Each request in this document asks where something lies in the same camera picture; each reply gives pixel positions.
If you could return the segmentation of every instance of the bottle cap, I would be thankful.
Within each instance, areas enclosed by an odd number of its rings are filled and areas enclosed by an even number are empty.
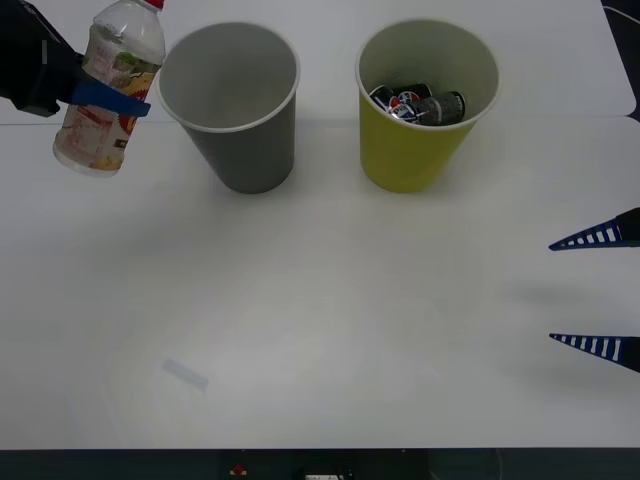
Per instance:
[[[144,0],[149,5],[156,7],[158,10],[162,10],[164,8],[164,0]]]

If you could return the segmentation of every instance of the clear bottle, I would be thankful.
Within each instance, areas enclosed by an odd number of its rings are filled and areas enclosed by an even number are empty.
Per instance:
[[[166,55],[158,12],[164,0],[120,0],[100,12],[89,30],[83,68],[91,76],[144,100]],[[70,105],[53,143],[64,165],[111,177],[124,161],[136,118],[94,106]]]

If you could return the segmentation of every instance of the paper cup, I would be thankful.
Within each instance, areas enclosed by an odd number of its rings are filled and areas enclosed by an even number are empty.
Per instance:
[[[392,192],[417,192],[429,185],[500,91],[500,71],[487,44],[465,28],[432,19],[407,20],[376,33],[358,54],[356,79],[362,167],[374,183]],[[409,124],[369,97],[380,85],[421,82],[436,93],[462,93],[464,121],[446,127]]]
[[[299,80],[298,56],[277,33],[222,23],[173,47],[158,93],[227,187],[262,193],[293,168]]]

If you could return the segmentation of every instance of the pepsi can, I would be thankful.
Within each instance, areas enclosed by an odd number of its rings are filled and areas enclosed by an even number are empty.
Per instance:
[[[440,93],[430,98],[410,102],[416,123],[427,127],[455,125],[464,119],[466,102],[460,92]]]
[[[411,107],[411,105],[405,105],[404,103],[400,103],[395,108],[389,110],[389,114],[398,120],[403,120],[409,123],[415,123],[417,120],[416,111]]]
[[[371,100],[385,112],[389,113],[400,104],[393,90],[386,85],[381,85],[369,94]]]
[[[429,98],[433,95],[431,87],[426,83],[416,83],[406,87],[394,88],[393,94],[398,97],[400,103],[417,102],[423,98]]]

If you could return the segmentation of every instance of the white table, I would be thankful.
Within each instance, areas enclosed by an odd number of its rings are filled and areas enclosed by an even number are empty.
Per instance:
[[[56,130],[0,129],[0,448],[640,447],[638,374],[547,338],[640,333],[637,252],[546,248],[640,205],[633,120],[492,114],[419,195],[355,121],[255,197],[177,125],[109,181]]]
[[[93,16],[113,0],[32,0],[84,52]],[[284,34],[302,63],[299,116],[357,115],[355,58],[375,31],[409,17],[441,17],[476,30],[494,48],[504,77],[498,111],[628,115],[635,99],[600,0],[167,0],[167,45],[198,26],[253,21]],[[155,91],[145,121],[167,121]],[[0,103],[0,124],[62,123]]]

